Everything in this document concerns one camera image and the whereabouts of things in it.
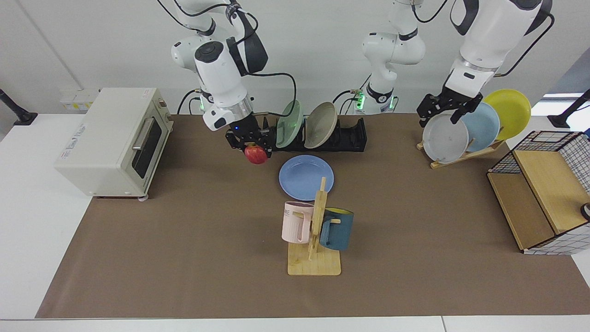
plate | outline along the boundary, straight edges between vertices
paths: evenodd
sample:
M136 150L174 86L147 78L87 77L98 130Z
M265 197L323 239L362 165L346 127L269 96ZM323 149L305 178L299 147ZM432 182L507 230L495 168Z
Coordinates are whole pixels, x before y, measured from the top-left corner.
M334 172L323 159L312 155L298 155L281 167L278 181L287 195L300 201L313 201L326 177L326 191L334 186Z
M291 105L293 102L290 102L283 114L289 114L291 111ZM291 144L297 134L299 133L299 129L301 128L301 124L303 123L303 112L301 111L301 104L298 100L295 100L295 106L293 106L293 111L289 116L284 118L279 118L277 122L277 148L284 148Z
M489 147L500 132L500 118L490 105L481 102L475 112L465 114L461 120L469 131L469 141L475 141L467 147L467 152L477 152Z
M422 140L424 151L430 159L449 164L461 158L467 150L469 131L462 120L453 125L451 115L441 113L428 121Z
M334 104L326 102L316 107L305 121L305 144L315 149L324 144L336 127L338 114Z
M492 92L484 102L493 107L503 127L497 139L509 139L520 134L530 120L530 102L517 90L503 89Z

brown table mat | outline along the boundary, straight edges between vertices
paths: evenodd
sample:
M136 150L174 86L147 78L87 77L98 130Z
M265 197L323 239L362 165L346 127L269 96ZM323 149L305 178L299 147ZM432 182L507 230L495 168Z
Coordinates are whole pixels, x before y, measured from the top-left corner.
M174 120L150 199L92 200L38 318L590 314L571 257L518 251L486 178L507 148L431 170L415 115L365 117L364 153L312 153L328 206L355 212L342 274L288 276L277 179L296 154L252 165Z

oven window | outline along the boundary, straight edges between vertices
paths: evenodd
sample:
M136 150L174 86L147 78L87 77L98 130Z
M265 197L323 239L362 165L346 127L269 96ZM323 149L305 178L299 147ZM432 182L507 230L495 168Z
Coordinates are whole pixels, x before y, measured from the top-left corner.
M154 124L147 136L146 145L143 149L135 152L135 157L133 157L132 162L133 169L141 178L146 177L149 164L152 161L153 154L156 152L156 147L162 136L162 128L160 128L160 124L156 121L156 118L152 117L152 119L154 119Z

pink mug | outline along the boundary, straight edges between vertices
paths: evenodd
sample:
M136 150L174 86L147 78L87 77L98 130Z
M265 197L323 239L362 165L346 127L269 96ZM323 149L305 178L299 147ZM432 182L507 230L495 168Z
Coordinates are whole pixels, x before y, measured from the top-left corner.
M308 243L312 215L313 204L298 201L285 202L283 240L291 243Z

red apple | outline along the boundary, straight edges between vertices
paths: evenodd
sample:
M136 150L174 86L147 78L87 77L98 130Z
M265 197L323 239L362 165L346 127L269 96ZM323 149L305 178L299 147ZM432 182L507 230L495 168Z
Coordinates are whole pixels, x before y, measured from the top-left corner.
M266 151L261 146L254 143L248 144L246 149L244 149L244 154L251 163L256 165L263 164L268 160Z

